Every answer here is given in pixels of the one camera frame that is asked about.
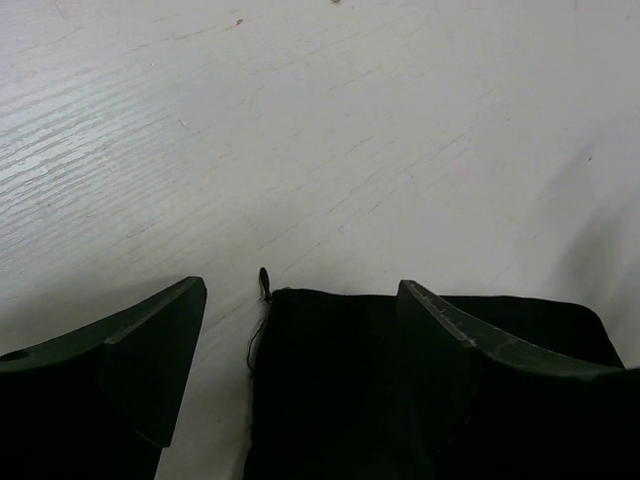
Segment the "black pleated skirt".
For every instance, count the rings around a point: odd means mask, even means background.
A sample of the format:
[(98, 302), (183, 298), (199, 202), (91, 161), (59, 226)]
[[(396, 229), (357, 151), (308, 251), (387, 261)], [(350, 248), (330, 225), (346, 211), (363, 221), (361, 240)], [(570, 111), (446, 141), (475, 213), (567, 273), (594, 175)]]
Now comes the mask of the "black pleated skirt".
[[(397, 293), (267, 293), (252, 370), (247, 479), (437, 479), (405, 370)], [(586, 307), (512, 296), (441, 296), (565, 354), (624, 366)]]

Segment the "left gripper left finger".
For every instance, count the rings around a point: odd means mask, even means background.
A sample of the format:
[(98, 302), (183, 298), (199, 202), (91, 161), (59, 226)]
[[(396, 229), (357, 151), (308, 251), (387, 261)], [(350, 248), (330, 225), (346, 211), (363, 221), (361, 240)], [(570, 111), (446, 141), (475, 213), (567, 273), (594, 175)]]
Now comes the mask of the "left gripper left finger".
[(1, 358), (4, 479), (152, 479), (171, 444), (207, 289), (187, 277)]

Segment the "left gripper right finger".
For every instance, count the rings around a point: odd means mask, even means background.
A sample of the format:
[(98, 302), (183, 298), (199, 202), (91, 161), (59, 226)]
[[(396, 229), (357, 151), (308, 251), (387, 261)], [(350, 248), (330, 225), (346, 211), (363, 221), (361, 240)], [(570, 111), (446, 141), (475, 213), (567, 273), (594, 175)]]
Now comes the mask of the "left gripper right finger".
[(437, 479), (635, 479), (639, 372), (514, 333), (404, 280), (397, 318)]

